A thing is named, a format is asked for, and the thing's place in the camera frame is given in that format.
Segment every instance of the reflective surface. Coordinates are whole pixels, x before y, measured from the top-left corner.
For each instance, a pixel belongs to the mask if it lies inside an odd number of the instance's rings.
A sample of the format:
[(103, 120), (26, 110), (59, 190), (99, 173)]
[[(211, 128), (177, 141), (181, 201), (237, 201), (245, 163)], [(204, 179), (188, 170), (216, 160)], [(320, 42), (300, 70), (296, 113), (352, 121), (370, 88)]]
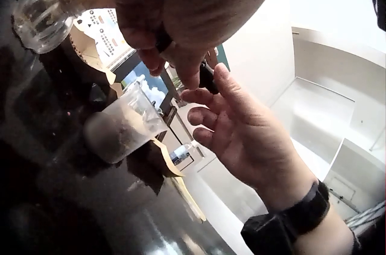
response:
[(13, 254), (234, 254), (147, 163), (158, 155), (148, 144), (114, 165), (85, 147), (83, 123), (106, 98), (95, 92), (90, 100), (92, 85), (60, 48), (35, 61), (12, 34), (14, 0), (1, 3), (2, 248)]

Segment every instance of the black strap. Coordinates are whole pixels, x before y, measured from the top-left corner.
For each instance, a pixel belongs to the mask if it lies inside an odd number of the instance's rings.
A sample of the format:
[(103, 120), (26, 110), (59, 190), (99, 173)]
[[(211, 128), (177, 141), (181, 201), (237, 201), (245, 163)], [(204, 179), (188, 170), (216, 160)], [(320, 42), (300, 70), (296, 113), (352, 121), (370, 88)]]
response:
[(330, 209), (328, 189), (324, 183), (314, 182), (307, 195), (293, 207), (278, 213), (293, 241), (315, 229)]

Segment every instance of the black object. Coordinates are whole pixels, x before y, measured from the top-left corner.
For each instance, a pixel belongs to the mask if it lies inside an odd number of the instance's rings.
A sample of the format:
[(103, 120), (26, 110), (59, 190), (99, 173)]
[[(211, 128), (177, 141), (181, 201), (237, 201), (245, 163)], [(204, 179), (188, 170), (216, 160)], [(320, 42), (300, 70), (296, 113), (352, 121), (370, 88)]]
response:
[(249, 218), (241, 236), (254, 254), (293, 254), (291, 238), (284, 229), (277, 215), (265, 214)]
[(217, 86), (213, 80), (213, 69), (206, 61), (200, 64), (200, 85), (201, 88), (206, 88), (211, 94), (218, 94)]
[(386, 31), (386, 0), (372, 0), (378, 27)]
[(329, 209), (327, 187), (320, 181), (314, 182), (293, 207), (249, 218), (241, 236), (255, 254), (293, 254), (296, 239), (315, 229)]
[[(173, 42), (172, 38), (166, 32), (162, 25), (156, 35), (156, 48), (159, 53), (162, 53)], [(212, 94), (218, 94), (218, 89), (213, 81), (213, 69), (204, 60), (200, 64), (200, 85), (199, 87), (206, 88)]]
[(315, 229), (330, 209), (328, 189), (324, 183), (314, 182), (307, 195), (293, 207), (278, 213), (287, 232), (295, 239)]

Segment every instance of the white wall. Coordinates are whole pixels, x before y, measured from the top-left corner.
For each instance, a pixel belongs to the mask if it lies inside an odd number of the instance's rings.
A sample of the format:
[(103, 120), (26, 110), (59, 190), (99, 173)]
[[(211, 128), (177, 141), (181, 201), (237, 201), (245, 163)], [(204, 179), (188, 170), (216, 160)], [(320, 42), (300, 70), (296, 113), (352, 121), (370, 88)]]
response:
[(270, 105), (295, 77), (289, 0), (265, 0), (223, 46), (232, 76)]
[(372, 0), (291, 0), (293, 26), (333, 33), (386, 53)]

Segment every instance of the clear plastic cup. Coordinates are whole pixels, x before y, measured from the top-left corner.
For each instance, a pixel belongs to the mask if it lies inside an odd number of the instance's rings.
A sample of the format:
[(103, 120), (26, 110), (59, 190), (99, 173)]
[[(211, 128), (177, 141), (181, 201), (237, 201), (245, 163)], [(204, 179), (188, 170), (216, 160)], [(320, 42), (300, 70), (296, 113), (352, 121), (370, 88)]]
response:
[(140, 84), (134, 82), (87, 122), (84, 135), (95, 154), (114, 164), (167, 129)]

